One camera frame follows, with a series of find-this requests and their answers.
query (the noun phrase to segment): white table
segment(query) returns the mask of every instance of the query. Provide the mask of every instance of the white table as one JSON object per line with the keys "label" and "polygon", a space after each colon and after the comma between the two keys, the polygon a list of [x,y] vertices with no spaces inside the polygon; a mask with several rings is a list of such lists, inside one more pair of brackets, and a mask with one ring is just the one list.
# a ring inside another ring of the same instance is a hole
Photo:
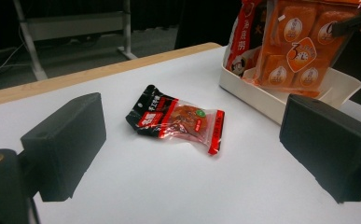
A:
{"label": "white table", "polygon": [[[73,199],[35,196],[41,222],[361,224],[361,203],[336,204],[282,146],[280,126],[218,86],[223,54],[211,49],[0,105],[0,148],[21,152],[21,136],[59,107],[102,94],[107,140]],[[148,84],[226,112],[217,156],[132,130],[125,116]],[[361,105],[342,111],[361,120]]]}

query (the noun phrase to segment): metal rack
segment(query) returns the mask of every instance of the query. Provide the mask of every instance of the metal rack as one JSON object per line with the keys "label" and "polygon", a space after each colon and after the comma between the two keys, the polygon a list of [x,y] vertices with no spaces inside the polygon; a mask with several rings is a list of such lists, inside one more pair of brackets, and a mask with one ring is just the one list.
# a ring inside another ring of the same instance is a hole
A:
{"label": "metal rack", "polygon": [[118,51],[129,60],[136,59],[131,52],[130,1],[123,0],[123,11],[119,12],[25,19],[20,0],[13,0],[36,79],[48,78],[37,56],[34,43],[36,40],[122,30],[124,46],[118,47]]}

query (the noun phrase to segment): packaged food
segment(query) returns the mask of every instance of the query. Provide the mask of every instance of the packaged food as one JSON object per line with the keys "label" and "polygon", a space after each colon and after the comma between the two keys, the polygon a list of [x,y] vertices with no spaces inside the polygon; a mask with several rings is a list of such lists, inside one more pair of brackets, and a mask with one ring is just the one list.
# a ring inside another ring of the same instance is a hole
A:
{"label": "packaged food", "polygon": [[315,97],[326,70],[348,35],[332,25],[361,13],[361,0],[269,0],[266,31],[256,73],[247,82],[261,88]]}
{"label": "packaged food", "polygon": [[223,64],[239,77],[243,75],[244,70],[253,68],[257,64],[266,15],[266,0],[242,0],[242,7],[233,24]]}
{"label": "packaged food", "polygon": [[215,155],[220,149],[224,115],[222,110],[199,108],[149,85],[126,120],[141,135],[200,142]]}

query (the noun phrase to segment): orange packaged snack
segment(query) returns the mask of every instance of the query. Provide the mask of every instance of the orange packaged snack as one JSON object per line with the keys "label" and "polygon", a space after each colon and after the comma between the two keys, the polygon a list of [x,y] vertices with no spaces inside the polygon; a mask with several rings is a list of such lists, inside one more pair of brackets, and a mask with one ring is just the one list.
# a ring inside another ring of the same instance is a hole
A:
{"label": "orange packaged snack", "polygon": [[284,55],[269,55],[264,67],[261,85],[266,87],[288,87],[294,73],[289,69]]}
{"label": "orange packaged snack", "polygon": [[256,73],[261,88],[315,97],[346,38],[332,25],[361,13],[361,0],[270,0]]}

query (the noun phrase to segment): white plastic tray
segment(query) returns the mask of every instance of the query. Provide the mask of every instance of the white plastic tray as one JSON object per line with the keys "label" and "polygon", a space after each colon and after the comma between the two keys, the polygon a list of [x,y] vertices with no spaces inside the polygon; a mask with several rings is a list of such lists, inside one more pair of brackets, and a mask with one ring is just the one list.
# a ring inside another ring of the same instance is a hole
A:
{"label": "white plastic tray", "polygon": [[[244,75],[252,76],[254,72],[255,69],[250,69]],[[241,80],[224,67],[222,67],[219,85],[268,118],[273,119],[278,124],[282,124],[288,93],[262,90]],[[316,99],[338,109],[360,88],[361,82],[356,78],[328,68],[321,84],[321,93]]]}

